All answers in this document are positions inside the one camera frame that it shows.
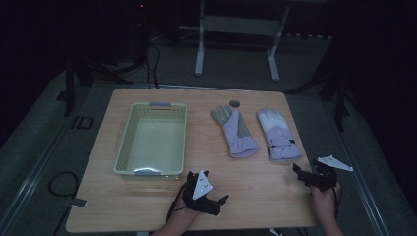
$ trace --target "wooden table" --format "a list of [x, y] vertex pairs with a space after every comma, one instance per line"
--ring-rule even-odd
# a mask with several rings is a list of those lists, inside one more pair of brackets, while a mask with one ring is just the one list
[[[246, 124], [261, 150], [232, 158], [222, 129], [210, 112], [231, 99], [241, 102]], [[292, 165], [269, 161], [268, 145], [256, 115], [263, 107], [286, 119], [303, 157], [296, 161], [310, 170], [284, 94], [271, 91], [138, 89], [114, 91], [92, 149], [77, 198], [86, 208], [71, 209], [70, 232], [153, 231], [162, 226], [171, 202], [184, 181], [124, 180], [113, 167], [131, 106], [135, 102], [170, 101], [188, 105], [184, 176], [209, 170], [214, 190], [208, 198], [229, 195], [218, 216], [201, 214], [190, 230], [307, 227], [317, 225], [310, 189], [297, 180]]]

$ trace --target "purple glove cuff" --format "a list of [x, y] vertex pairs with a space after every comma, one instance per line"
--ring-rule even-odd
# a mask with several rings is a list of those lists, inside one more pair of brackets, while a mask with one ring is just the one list
[[248, 157], [260, 149], [251, 137], [232, 139], [227, 143], [229, 144], [230, 156], [235, 158]]
[[294, 161], [301, 157], [301, 152], [293, 143], [288, 129], [273, 127], [266, 133], [270, 159], [276, 162]]

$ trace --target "plastic basket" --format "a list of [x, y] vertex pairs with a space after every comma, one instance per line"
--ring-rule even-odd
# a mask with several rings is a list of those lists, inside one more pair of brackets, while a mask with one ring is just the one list
[[133, 104], [114, 171], [125, 179], [180, 179], [186, 123], [186, 104]]

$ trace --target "glove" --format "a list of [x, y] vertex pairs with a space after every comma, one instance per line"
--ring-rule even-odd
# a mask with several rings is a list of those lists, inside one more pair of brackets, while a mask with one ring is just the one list
[[218, 106], [216, 110], [211, 112], [211, 117], [223, 129], [229, 145], [230, 156], [247, 157], [258, 152], [260, 147], [252, 139], [248, 127], [237, 109], [232, 111], [228, 105]]
[[287, 162], [301, 157], [285, 119], [278, 112], [264, 108], [258, 111], [258, 118], [267, 138], [272, 161]]

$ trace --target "white metal leg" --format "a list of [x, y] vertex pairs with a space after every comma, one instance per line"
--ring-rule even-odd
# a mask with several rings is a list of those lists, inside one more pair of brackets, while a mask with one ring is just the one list
[[197, 49], [197, 59], [196, 59], [196, 69], [194, 74], [200, 76], [203, 73], [203, 62], [205, 59], [205, 45], [204, 45], [204, 36], [205, 36], [205, 1], [200, 2], [200, 26], [199, 26], [199, 48]]
[[271, 49], [267, 50], [270, 76], [272, 77], [272, 80], [275, 82], [279, 81], [279, 73], [278, 73], [278, 68], [276, 67], [275, 54], [278, 48], [279, 41], [281, 40], [281, 37], [282, 37], [282, 32], [284, 30], [288, 13], [289, 13], [289, 7], [286, 7], [284, 10], [284, 13], [282, 14], [281, 22], [280, 24], [278, 24], [277, 29], [276, 29], [275, 41], [273, 42], [273, 46]]
[[289, 7], [285, 7], [280, 21], [205, 16], [205, 0], [201, 0], [199, 48], [197, 50], [196, 68], [194, 71], [195, 75], [200, 76], [203, 73], [203, 64], [205, 58], [204, 35], [205, 30], [208, 30], [274, 36], [274, 42], [271, 49], [267, 51], [267, 57], [272, 80], [279, 81], [275, 54], [278, 48], [279, 40], [282, 37], [282, 32], [284, 29], [285, 21], [288, 17], [288, 13]]

